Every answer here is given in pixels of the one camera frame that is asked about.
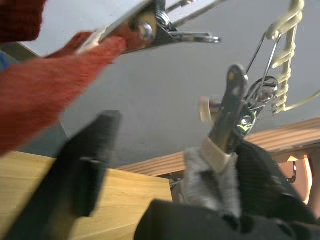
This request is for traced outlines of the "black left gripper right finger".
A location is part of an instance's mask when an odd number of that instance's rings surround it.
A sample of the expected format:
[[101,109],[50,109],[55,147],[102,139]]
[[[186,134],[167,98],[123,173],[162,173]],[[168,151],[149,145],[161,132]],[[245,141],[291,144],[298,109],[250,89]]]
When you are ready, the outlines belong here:
[[241,208],[245,214],[285,222],[319,223],[267,151],[244,141],[235,152]]

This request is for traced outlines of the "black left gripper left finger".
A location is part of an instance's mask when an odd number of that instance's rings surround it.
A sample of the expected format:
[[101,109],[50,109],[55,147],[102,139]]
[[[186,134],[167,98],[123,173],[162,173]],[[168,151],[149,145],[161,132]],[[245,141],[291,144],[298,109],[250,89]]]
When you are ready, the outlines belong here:
[[94,211],[121,126],[106,110],[73,136],[4,235],[6,240],[68,240]]

